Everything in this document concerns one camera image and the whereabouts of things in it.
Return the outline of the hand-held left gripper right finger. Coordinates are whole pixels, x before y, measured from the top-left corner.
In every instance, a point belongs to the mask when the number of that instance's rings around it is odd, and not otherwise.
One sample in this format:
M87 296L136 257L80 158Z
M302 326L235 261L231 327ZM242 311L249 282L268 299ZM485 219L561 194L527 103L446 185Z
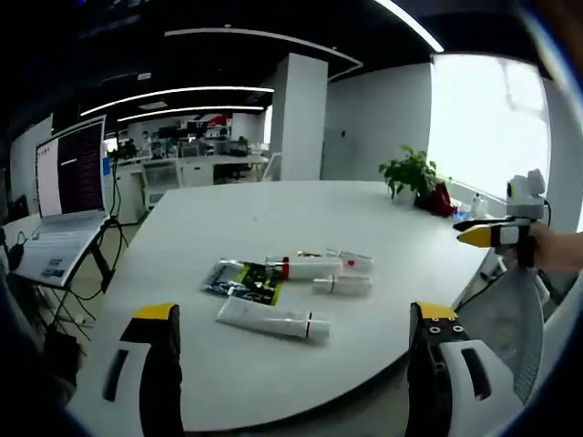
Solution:
M495 436L522 411L514 376L457 314L434 303L410 307L408 436Z

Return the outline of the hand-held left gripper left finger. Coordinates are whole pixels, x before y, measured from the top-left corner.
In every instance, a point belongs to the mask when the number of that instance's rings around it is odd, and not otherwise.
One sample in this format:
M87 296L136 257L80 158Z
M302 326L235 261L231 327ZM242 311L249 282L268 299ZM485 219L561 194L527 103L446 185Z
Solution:
M181 436L179 306L135 312L79 375L69 410L91 436Z

